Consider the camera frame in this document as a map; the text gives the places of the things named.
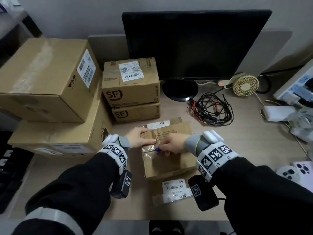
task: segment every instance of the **hand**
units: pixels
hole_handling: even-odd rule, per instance
[[[189,137],[189,134],[184,133],[169,133],[160,144],[159,149],[165,151],[165,155],[169,156],[170,152],[183,153],[186,151],[185,142]]]
[[[143,145],[152,145],[156,143],[156,139],[154,138],[141,138],[140,134],[150,131],[151,129],[148,128],[133,128],[131,129],[126,135],[125,137],[128,139],[129,144],[133,147],[133,148],[137,148]]]

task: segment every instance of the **desk surface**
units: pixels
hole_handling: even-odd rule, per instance
[[[211,84],[201,86],[198,96],[217,89],[217,86]],[[172,101],[163,93],[160,99],[160,120],[181,117],[183,121],[190,121],[194,133],[214,129],[225,139],[225,143],[230,148],[255,165],[267,165],[276,169],[292,161],[305,160],[304,152],[294,137],[288,133],[286,126],[262,119],[260,116],[262,105],[255,95],[237,97],[232,89],[223,90],[217,95],[221,96],[222,93],[225,94],[234,111],[234,122],[229,126],[202,126],[186,112],[186,102]],[[270,95],[260,97],[268,99]],[[133,127],[155,121],[158,120],[116,124],[112,133],[125,135]],[[56,179],[67,168],[87,160],[87,158],[46,158],[36,155],[33,167],[20,189],[9,218],[23,218],[25,204],[34,193]],[[126,199],[112,199],[104,219],[227,220],[224,201],[220,201],[219,206],[205,212],[198,209],[193,198],[155,207],[147,190],[140,149],[133,150],[132,155],[129,156],[127,169],[133,174],[129,195]],[[218,197],[224,196],[216,186],[214,190]]]

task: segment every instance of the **gray cuff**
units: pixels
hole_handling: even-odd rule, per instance
[[[119,143],[123,148],[132,148],[132,146],[129,144],[128,138],[118,136],[118,139],[115,141],[115,143]]]
[[[185,148],[196,157],[209,145],[211,144],[200,133],[190,135],[185,142]]]

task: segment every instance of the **monitor stand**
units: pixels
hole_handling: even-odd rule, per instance
[[[166,80],[162,90],[168,98],[185,102],[197,95],[198,85],[193,80]]]

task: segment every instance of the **tangled wires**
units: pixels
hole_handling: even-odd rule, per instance
[[[222,94],[223,99],[220,99],[215,94],[223,89],[214,93],[204,93],[198,101],[190,99],[190,107],[188,110],[193,114],[194,118],[199,121],[215,126],[230,125],[234,120],[233,108],[227,102]]]

